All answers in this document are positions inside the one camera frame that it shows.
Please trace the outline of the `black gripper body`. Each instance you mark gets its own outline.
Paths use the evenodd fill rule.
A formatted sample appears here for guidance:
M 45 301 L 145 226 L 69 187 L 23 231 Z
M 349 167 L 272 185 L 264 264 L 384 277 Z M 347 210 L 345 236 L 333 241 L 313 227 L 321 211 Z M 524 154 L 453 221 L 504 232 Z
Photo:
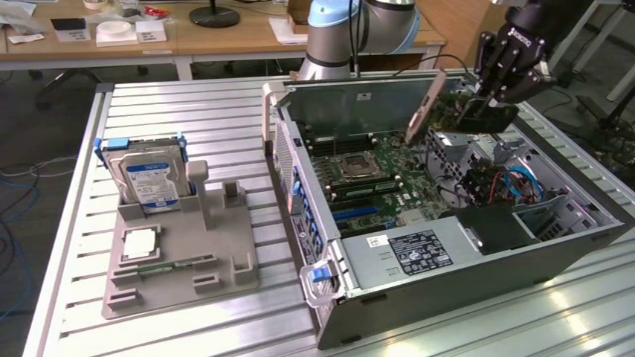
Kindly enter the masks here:
M 556 84 L 548 60 L 587 8 L 587 1 L 523 1 L 497 32 L 481 32 L 475 94 L 489 106 L 520 103 Z

